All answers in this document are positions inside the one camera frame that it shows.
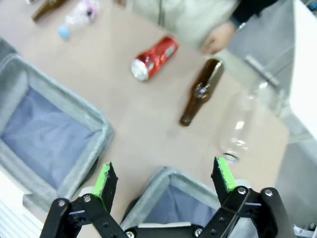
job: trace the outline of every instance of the beige tabletop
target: beige tabletop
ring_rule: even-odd
[[[57,28],[76,2],[70,0],[35,24],[30,16],[38,4],[1,0],[0,34],[27,61],[94,104],[112,123],[115,138],[99,162],[101,166],[112,161],[119,177],[112,215],[119,222],[128,203],[161,166],[212,186],[213,158],[219,152],[217,125],[230,97],[241,89],[234,75],[226,72],[192,124],[180,127],[189,88],[205,58],[180,44],[161,72],[141,83],[132,77],[131,61],[166,32],[104,1],[97,21],[64,42]],[[252,131],[250,150],[231,170],[236,179],[246,179],[260,190],[275,184],[288,131],[264,106],[258,106],[257,115],[259,126]],[[97,175],[85,186],[93,185]]]

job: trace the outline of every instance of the red can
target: red can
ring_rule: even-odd
[[[171,36],[164,36],[148,51],[138,55],[132,62],[133,76],[145,81],[156,74],[166,61],[176,52],[178,43]]]

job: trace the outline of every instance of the gray fabric bin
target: gray fabric bin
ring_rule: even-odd
[[[32,192],[24,202],[48,211],[57,197],[71,198],[111,143],[113,128],[1,42],[0,163]]]
[[[245,181],[238,185],[250,187]],[[172,168],[162,168],[143,191],[142,196],[128,211],[121,223],[125,231],[139,224],[179,223],[205,226],[220,203],[216,191]],[[240,218],[230,238],[257,238],[252,221]]]

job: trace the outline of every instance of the bottle label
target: bottle label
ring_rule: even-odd
[[[165,56],[170,57],[170,55],[175,51],[175,47],[171,46],[165,51]]]

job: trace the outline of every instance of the brown bottle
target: brown bottle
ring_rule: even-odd
[[[40,17],[60,7],[67,0],[47,0],[32,16],[33,21],[37,21]]]
[[[180,119],[180,124],[189,126],[200,107],[212,96],[224,71],[221,61],[209,59],[199,73],[191,91],[187,107]]]

